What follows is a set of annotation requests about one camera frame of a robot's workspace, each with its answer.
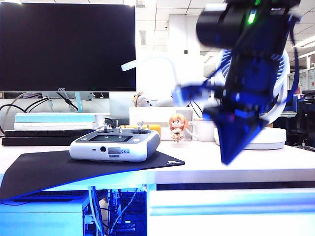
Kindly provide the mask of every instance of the office chair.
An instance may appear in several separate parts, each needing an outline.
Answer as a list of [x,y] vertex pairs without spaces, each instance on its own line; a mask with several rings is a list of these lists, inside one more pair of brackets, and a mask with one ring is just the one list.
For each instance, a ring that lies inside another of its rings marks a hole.
[[297,148],[315,151],[314,147],[306,146],[306,141],[315,140],[315,93],[305,94],[305,101],[299,102],[299,111],[296,115],[296,129],[290,130],[302,140]]

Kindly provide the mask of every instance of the black mouse pad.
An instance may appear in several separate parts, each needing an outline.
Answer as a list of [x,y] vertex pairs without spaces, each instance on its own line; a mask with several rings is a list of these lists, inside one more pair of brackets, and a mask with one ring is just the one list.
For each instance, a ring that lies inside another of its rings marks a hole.
[[184,161],[158,151],[138,163],[74,160],[69,151],[26,153],[20,155],[5,172],[0,199],[11,199],[97,176],[184,164]]

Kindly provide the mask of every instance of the white mug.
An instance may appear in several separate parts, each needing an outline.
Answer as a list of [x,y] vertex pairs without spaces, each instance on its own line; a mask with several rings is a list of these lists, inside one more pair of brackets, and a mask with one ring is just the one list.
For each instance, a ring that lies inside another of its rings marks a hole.
[[212,120],[205,120],[203,118],[195,118],[189,121],[188,124],[193,126],[193,133],[186,129],[186,131],[199,141],[214,142],[214,128],[215,124]]

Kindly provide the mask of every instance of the green led light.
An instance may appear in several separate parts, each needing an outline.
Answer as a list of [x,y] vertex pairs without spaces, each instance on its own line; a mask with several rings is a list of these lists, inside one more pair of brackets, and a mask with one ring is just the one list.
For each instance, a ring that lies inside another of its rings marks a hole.
[[250,16],[248,17],[247,24],[251,25],[254,23],[256,17],[256,10],[252,10]]

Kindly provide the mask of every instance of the ceiling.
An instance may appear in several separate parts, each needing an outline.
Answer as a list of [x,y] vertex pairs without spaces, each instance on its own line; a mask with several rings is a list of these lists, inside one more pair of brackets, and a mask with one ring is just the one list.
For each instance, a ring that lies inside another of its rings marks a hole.
[[[97,3],[97,4],[129,4],[134,0],[21,0],[22,2],[48,2],[48,3]],[[168,19],[170,14],[199,15],[207,3],[222,3],[223,0],[146,0],[146,7],[136,8],[137,30],[146,31],[149,44],[153,50],[167,51]],[[301,0],[298,7],[291,12],[302,17],[294,28],[296,43],[315,35],[315,0]],[[294,61],[294,52],[291,41],[288,39],[285,46],[291,64]],[[315,47],[299,48],[299,55],[314,51]],[[200,47],[201,54],[209,52],[215,56],[219,49]]]

